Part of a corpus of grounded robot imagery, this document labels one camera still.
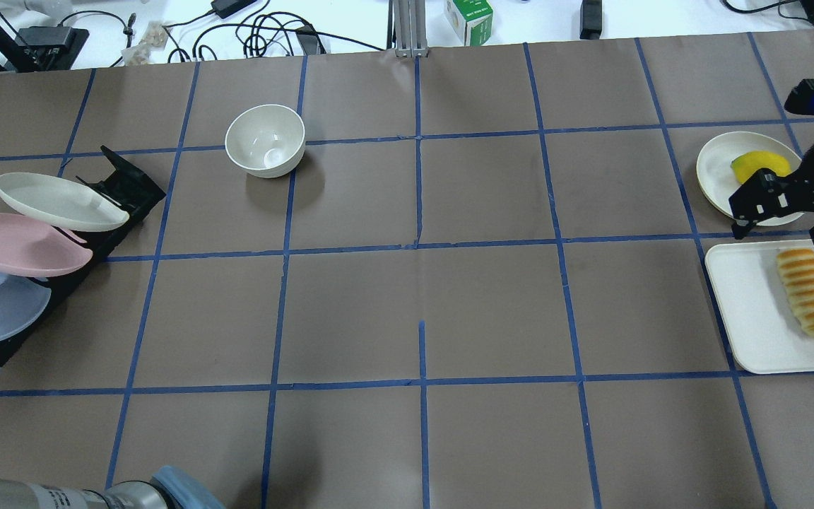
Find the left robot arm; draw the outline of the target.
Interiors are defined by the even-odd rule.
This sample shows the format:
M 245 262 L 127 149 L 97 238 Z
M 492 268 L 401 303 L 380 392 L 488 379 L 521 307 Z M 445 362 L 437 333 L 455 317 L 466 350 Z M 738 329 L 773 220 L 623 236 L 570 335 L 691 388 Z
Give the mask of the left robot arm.
M 131 480 L 102 491 L 0 479 L 0 508 L 225 508 L 203 484 L 164 466 L 148 481 Z

